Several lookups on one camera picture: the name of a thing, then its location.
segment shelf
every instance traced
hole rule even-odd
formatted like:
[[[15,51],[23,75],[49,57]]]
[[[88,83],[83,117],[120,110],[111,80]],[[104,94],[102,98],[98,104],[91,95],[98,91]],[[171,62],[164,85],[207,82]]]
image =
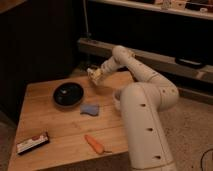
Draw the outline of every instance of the shelf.
[[[162,13],[170,13],[170,14],[177,14],[177,15],[183,15],[188,17],[195,17],[195,18],[201,18],[201,19],[207,19],[207,20],[213,20],[213,13],[210,12],[201,12],[201,11],[194,11],[194,10],[188,10],[186,8],[184,9],[177,9],[177,8],[171,8],[175,6],[179,6],[178,3],[183,1],[171,1],[169,8],[164,8],[163,4],[148,4],[148,3],[141,3],[136,1],[128,1],[128,0],[89,0],[97,3],[105,3],[105,4],[111,4],[111,5],[117,5],[117,6],[124,6],[128,8],[136,8],[136,9],[143,9],[143,10],[150,10],[150,11],[157,11]]]

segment round black device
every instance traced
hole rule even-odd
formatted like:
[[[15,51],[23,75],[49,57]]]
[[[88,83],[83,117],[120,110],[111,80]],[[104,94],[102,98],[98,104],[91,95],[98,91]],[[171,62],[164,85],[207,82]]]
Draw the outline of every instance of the round black device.
[[[68,82],[56,88],[53,98],[60,106],[70,107],[81,101],[84,94],[83,88],[74,82]]]

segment wooden table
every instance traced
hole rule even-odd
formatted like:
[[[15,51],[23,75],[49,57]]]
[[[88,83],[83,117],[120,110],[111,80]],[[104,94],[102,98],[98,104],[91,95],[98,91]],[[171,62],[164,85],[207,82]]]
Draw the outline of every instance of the wooden table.
[[[80,104],[61,110],[53,102],[54,90],[65,82],[76,82],[84,89],[81,104],[99,104],[98,117],[80,114]],[[120,112],[114,107],[112,93],[132,82],[129,72],[115,73],[96,87],[86,77],[73,77],[27,86],[8,170],[29,171],[62,166],[79,161],[126,152],[127,142]],[[22,156],[16,144],[47,131],[50,143]],[[98,155],[87,144],[85,134],[99,140],[112,154]]]

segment chocolate bar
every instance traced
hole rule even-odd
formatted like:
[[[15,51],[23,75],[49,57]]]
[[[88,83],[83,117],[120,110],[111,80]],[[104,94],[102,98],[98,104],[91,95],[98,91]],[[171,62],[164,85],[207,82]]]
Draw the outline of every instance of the chocolate bar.
[[[19,155],[24,154],[28,151],[31,151],[41,145],[47,144],[49,142],[49,137],[47,132],[39,134],[37,136],[26,139],[16,145],[17,153]]]

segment cable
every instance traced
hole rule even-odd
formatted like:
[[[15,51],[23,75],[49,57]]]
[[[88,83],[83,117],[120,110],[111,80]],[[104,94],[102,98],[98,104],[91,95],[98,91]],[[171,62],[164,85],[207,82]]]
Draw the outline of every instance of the cable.
[[[204,169],[203,169],[203,158],[204,158],[205,155],[206,155],[208,152],[210,152],[210,151],[213,151],[213,148],[208,149],[207,151],[205,151],[205,152],[203,153],[201,159],[200,159],[200,168],[201,168],[201,171],[204,171]]]

